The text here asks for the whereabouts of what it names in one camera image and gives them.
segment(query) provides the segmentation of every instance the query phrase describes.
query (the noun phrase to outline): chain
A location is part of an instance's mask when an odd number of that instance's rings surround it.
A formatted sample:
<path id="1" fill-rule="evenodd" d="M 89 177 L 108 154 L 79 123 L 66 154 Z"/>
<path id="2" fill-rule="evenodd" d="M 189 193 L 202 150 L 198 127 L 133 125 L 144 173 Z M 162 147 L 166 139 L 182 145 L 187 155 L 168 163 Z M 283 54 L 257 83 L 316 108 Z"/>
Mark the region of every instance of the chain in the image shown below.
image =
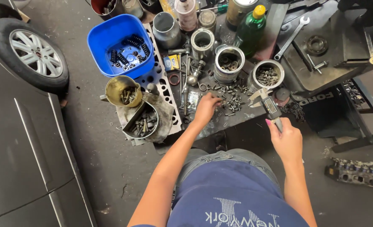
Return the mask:
<path id="1" fill-rule="evenodd" d="M 298 103 L 289 103 L 283 107 L 280 107 L 280 111 L 284 113 L 291 113 L 294 114 L 296 121 L 298 122 L 304 122 L 304 112 L 303 107 L 301 107 Z"/>

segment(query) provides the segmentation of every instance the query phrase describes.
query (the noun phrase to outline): wrench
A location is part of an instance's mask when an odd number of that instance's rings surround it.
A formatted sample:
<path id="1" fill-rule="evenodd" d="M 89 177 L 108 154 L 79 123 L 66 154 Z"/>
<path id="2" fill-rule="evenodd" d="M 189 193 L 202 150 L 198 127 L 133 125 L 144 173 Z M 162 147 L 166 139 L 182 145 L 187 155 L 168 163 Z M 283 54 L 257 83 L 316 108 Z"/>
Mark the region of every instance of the wrench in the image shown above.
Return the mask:
<path id="1" fill-rule="evenodd" d="M 369 49 L 369 54 L 370 54 L 369 62 L 373 65 L 373 43 L 371 43 L 370 34 L 368 32 L 366 32 L 365 29 L 363 29 L 363 30 L 365 31 L 367 48 Z"/>
<path id="2" fill-rule="evenodd" d="M 297 34 L 299 34 L 301 28 L 305 26 L 306 24 L 310 23 L 310 18 L 308 17 L 306 20 L 304 20 L 304 16 L 300 18 L 300 24 L 297 26 L 297 28 L 294 30 L 293 34 L 291 34 L 290 38 L 287 40 L 287 42 L 283 45 L 282 49 L 280 49 L 279 53 L 276 54 L 275 60 L 279 61 L 282 57 L 283 53 L 286 51 L 286 49 L 289 47 L 293 39 L 296 38 Z"/>

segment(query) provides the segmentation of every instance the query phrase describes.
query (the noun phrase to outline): car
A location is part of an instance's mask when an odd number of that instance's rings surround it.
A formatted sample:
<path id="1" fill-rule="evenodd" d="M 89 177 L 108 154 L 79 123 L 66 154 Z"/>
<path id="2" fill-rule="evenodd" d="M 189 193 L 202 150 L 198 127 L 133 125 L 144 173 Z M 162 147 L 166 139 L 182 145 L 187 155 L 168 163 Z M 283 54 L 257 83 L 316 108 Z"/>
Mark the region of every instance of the car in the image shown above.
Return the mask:
<path id="1" fill-rule="evenodd" d="M 0 0 L 0 227 L 96 226 L 63 123 L 60 49 Z"/>

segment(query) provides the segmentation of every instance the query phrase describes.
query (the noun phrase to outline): plastic bottle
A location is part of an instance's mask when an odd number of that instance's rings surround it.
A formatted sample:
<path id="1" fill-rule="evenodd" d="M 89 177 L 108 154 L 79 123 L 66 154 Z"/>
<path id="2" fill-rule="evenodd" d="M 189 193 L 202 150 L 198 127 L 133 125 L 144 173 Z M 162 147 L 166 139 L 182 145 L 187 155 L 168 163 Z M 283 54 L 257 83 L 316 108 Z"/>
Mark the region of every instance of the plastic bottle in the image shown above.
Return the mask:
<path id="1" fill-rule="evenodd" d="M 265 7 L 258 5 L 249 12 L 237 28 L 234 46 L 240 48 L 245 58 L 251 58 L 260 49 L 266 25 Z"/>
<path id="2" fill-rule="evenodd" d="M 195 0 L 175 0 L 175 11 L 182 30 L 189 32 L 196 28 L 198 16 L 196 13 Z"/>

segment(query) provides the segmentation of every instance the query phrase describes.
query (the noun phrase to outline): yellow bottle cap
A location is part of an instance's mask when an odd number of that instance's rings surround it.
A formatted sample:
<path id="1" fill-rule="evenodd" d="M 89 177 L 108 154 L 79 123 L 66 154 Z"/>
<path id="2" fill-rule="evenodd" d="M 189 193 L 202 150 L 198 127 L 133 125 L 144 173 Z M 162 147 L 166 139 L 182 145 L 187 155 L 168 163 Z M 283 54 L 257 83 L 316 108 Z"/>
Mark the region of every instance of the yellow bottle cap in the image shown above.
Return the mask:
<path id="1" fill-rule="evenodd" d="M 257 5 L 257 7 L 255 7 L 254 11 L 252 11 L 252 16 L 255 19 L 260 19 L 265 15 L 265 10 L 266 9 L 263 5 Z"/>

